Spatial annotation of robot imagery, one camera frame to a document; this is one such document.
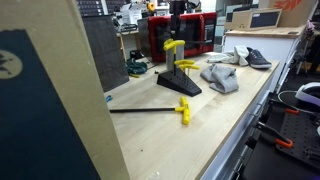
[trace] green object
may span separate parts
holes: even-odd
[[[136,62],[133,58],[126,61],[126,68],[129,74],[143,74],[148,70],[145,62]]]

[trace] white cable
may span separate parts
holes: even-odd
[[[301,111],[301,112],[305,112],[305,113],[308,113],[308,114],[313,114],[313,115],[316,115],[316,116],[319,115],[319,113],[312,112],[312,111],[307,111],[307,110],[303,110],[303,109],[300,109],[300,108],[297,108],[297,107],[295,107],[295,106],[292,106],[292,105],[289,105],[289,104],[285,103],[285,102],[280,98],[280,95],[283,94],[283,93],[297,93],[297,91],[287,90],[287,91],[282,91],[282,92],[280,92],[280,93],[278,94],[278,99],[279,99],[279,101],[282,102],[283,104],[285,104],[285,105],[287,105],[287,106],[290,106],[290,107],[292,107],[293,109],[299,110],[299,111]]]

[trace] sneaker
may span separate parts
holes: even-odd
[[[247,47],[249,56],[246,58],[249,65],[256,69],[268,69],[272,67],[272,64],[267,61],[257,49]]]

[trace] wooden board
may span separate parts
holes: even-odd
[[[131,179],[196,179],[215,157],[239,119],[246,113],[278,65],[267,71],[249,66],[221,64],[236,68],[239,90],[221,94],[209,87],[200,72],[211,66],[210,53],[195,59],[199,71],[191,70],[191,79],[202,93],[186,96],[191,109],[191,123],[182,124],[177,112],[111,114]],[[156,84],[157,74],[165,70],[158,65],[105,96],[112,95],[109,109],[172,108],[180,106],[185,96]]]
[[[5,0],[0,16],[27,32],[101,179],[129,179],[75,1]]]
[[[226,36],[242,36],[242,37],[268,37],[268,38],[288,38],[295,39],[304,32],[305,25],[300,27],[278,27],[274,29],[263,29],[256,31],[228,31]]]

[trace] gray fabric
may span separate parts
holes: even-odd
[[[200,73],[200,76],[211,84],[210,88],[221,93],[229,93],[239,89],[236,69],[212,64]]]
[[[234,52],[225,52],[212,55],[209,59],[209,63],[229,63],[229,64],[239,64],[240,66],[247,66],[248,62],[246,57],[248,57],[249,51],[246,46],[235,46]]]

